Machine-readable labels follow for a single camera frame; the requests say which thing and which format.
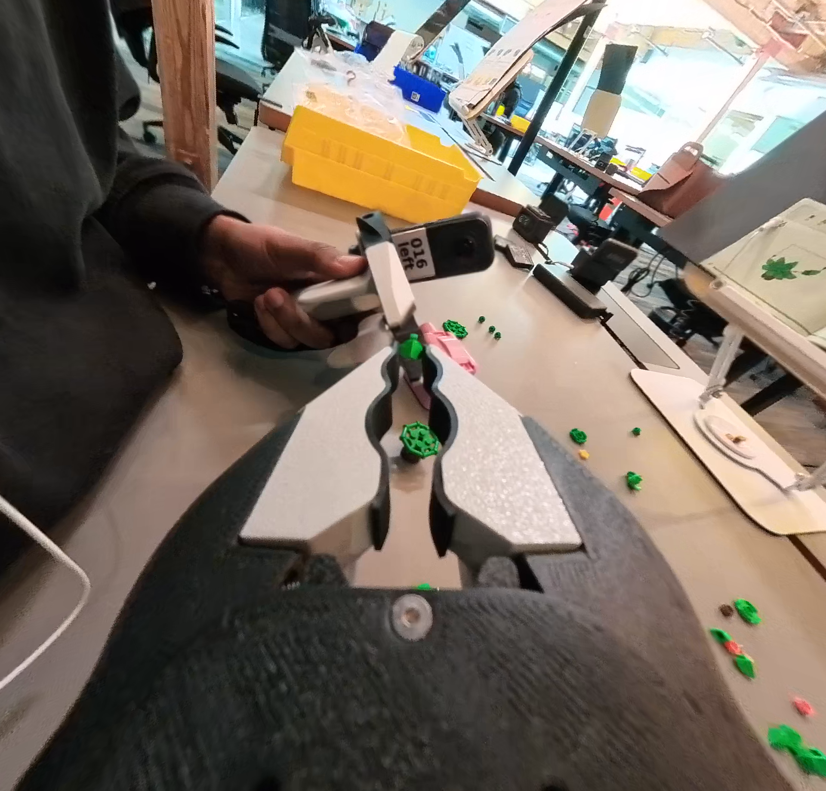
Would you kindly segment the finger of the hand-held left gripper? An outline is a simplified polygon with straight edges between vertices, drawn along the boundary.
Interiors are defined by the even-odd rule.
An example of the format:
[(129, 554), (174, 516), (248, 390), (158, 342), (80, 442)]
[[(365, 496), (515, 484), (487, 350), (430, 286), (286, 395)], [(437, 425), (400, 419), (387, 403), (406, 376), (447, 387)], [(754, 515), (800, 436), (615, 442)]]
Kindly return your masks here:
[(393, 241), (368, 242), (367, 265), (387, 328), (393, 336), (415, 333), (416, 299)]

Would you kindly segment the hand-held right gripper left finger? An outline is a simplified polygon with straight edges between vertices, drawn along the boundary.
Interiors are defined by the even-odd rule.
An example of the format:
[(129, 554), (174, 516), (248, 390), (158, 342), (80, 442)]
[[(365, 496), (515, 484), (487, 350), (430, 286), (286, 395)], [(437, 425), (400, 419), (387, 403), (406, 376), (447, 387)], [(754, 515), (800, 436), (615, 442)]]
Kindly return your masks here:
[(240, 530), (240, 544), (331, 557), (355, 579), (382, 549), (390, 523), (390, 458), (397, 349), (387, 346), (307, 404)]

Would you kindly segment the green web plant assembly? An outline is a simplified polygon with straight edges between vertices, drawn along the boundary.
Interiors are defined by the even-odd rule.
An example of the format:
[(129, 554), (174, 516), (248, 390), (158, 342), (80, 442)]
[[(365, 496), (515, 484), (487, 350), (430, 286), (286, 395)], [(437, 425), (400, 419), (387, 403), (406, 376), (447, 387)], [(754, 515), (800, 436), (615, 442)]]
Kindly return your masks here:
[(418, 463), (423, 459), (436, 456), (441, 448), (439, 438), (431, 427), (419, 421), (403, 425), (399, 440), (401, 442), (400, 458), (408, 463)]

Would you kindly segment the person's left forearm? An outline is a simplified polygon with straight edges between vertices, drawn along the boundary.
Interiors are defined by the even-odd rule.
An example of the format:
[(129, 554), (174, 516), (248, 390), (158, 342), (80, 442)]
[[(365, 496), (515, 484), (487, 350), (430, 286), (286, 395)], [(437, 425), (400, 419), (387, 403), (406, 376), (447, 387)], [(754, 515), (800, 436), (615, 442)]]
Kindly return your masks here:
[(101, 227), (141, 277), (195, 305), (223, 300), (208, 274), (207, 236), (219, 217), (248, 223), (222, 207), (184, 166), (139, 151), (117, 132), (111, 185), (84, 217)]

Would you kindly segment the person's left hand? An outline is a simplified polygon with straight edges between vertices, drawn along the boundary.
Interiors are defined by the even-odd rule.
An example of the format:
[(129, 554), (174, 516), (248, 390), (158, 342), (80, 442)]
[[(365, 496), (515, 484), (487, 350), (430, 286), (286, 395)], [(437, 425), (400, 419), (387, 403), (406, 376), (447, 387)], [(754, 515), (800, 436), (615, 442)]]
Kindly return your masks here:
[(263, 335), (288, 350), (326, 349), (336, 339), (297, 305), (292, 291), (298, 284), (346, 280), (366, 267), (361, 256), (229, 215), (209, 222), (200, 260), (207, 282), (221, 297), (251, 305)]

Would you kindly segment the pink brick watering can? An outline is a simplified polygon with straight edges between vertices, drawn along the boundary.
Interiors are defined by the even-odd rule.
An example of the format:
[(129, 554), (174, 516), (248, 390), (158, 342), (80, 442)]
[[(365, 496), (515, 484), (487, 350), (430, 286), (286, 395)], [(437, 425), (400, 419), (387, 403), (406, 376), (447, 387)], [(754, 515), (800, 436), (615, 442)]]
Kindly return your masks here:
[[(430, 346), (432, 348), (439, 349), (439, 351), (442, 351), (466, 372), (471, 375), (476, 375), (478, 365), (467, 349), (462, 345), (461, 340), (444, 332), (443, 329), (439, 329), (429, 322), (421, 324), (418, 334), (422, 342), (425, 344), (425, 347)], [(420, 373), (417, 372), (415, 375), (410, 376), (408, 370), (408, 368), (412, 368), (414, 366), (421, 366), (420, 360), (415, 362), (403, 361), (402, 364), (402, 373), (405, 376), (407, 385), (422, 409), (428, 411), (430, 396), (422, 382)]]

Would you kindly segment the yellow plastic bin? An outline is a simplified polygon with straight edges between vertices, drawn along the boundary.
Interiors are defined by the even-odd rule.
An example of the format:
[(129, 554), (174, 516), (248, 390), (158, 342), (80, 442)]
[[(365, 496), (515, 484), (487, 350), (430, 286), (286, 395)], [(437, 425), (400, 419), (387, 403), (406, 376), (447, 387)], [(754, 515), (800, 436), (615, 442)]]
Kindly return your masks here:
[(482, 172), (459, 146), (406, 126), (408, 145), (303, 105), (294, 109), (282, 161), (298, 187), (422, 224), (459, 215)]

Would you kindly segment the black flat bar device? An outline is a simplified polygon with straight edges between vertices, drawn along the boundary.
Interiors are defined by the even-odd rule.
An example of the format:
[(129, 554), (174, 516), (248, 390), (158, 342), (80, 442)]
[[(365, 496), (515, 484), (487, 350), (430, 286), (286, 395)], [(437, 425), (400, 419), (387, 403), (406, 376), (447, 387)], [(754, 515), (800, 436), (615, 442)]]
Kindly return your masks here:
[(605, 303), (575, 280), (569, 268), (563, 266), (562, 263), (537, 264), (533, 267), (531, 274), (579, 319), (598, 320), (604, 323), (613, 316)]

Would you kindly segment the blue plastic bin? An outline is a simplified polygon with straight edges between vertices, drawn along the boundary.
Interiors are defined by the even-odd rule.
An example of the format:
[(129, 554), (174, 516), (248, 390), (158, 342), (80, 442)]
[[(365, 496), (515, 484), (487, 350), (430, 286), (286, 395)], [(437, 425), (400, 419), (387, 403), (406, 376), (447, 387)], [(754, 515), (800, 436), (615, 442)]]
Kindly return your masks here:
[(406, 70), (401, 64), (394, 67), (391, 83), (401, 91), (406, 101), (432, 113), (439, 113), (442, 109), (446, 91), (421, 75)]

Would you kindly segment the clear plastic bags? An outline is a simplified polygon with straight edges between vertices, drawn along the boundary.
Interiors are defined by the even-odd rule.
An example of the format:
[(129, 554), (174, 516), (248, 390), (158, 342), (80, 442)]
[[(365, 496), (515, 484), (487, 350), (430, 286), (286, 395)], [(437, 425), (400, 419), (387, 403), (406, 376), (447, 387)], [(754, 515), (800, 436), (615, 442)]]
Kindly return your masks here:
[(294, 110), (285, 146), (297, 145), (298, 136), (321, 133), (321, 122), (332, 121), (334, 136), (345, 126), (404, 148), (416, 143), (411, 134), (421, 131), (445, 146), (456, 144), (435, 120), (423, 111), (409, 109), (401, 89), (375, 73), (357, 55), (339, 60), (336, 54), (308, 53), (304, 79), (293, 84)]

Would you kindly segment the black pole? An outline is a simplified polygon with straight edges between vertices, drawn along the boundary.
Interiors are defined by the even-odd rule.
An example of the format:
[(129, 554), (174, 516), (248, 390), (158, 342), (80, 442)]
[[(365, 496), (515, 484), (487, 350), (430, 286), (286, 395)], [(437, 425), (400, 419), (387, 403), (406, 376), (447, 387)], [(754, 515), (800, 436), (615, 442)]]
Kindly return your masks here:
[(583, 6), (583, 9), (580, 12), (577, 13), (575, 19), (579, 20), (579, 24), (573, 35), (571, 43), (567, 47), (567, 50), (558, 65), (558, 69), (554, 74), (551, 83), (539, 102), (530, 125), (525, 131), (521, 142), (511, 158), (511, 162), (508, 166), (508, 172), (511, 175), (516, 176), (520, 171), (525, 158), (539, 136), (540, 129), (550, 111), (552, 104), (557, 100), (558, 95), (563, 89), (569, 74), (571, 73), (583, 50), (587, 36), (591, 32), (607, 1), (608, 0), (591, 0), (588, 4)]

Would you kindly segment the brown paper bag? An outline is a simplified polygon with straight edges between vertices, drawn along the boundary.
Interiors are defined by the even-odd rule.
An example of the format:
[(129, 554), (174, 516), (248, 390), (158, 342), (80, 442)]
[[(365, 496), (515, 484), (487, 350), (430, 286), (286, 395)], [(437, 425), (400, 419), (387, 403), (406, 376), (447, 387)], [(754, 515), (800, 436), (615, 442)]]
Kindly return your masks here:
[(662, 215), (677, 219), (726, 181), (727, 177), (704, 155), (703, 145), (689, 142), (668, 157), (646, 182), (638, 199)]

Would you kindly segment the black office chair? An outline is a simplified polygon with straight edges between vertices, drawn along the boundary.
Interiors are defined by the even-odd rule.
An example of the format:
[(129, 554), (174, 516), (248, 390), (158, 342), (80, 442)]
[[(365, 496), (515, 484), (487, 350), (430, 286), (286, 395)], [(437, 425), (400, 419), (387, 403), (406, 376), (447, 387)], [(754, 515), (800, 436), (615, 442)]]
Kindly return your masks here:
[[(215, 43), (223, 44), (231, 49), (238, 49), (239, 46), (232, 40), (232, 32), (218, 23), (214, 26)], [(216, 54), (216, 105), (223, 113), (229, 125), (240, 124), (236, 107), (243, 102), (253, 104), (253, 127), (259, 124), (259, 106), (262, 95), (261, 88), (253, 77), (243, 71), (235, 63), (222, 58)], [(244, 138), (236, 135), (227, 126), (217, 126), (218, 141), (220, 145), (231, 155), (238, 153)]]
[(312, 0), (264, 0), (261, 53), (274, 73), (304, 45), (311, 11)]

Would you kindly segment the flower instruction booklet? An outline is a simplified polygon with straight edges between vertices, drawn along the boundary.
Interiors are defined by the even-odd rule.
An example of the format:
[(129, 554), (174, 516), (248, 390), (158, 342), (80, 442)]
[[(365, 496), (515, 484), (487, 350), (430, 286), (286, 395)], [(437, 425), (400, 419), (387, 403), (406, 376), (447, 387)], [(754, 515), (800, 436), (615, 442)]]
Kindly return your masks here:
[(824, 204), (799, 200), (700, 267), (800, 334), (824, 340)]

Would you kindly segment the wooden post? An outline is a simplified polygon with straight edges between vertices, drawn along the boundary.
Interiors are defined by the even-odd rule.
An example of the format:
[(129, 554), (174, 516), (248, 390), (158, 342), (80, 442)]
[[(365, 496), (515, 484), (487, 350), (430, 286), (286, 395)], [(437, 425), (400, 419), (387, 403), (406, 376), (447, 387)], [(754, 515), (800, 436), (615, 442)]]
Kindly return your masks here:
[(211, 191), (217, 178), (214, 0), (151, 0), (168, 154)]

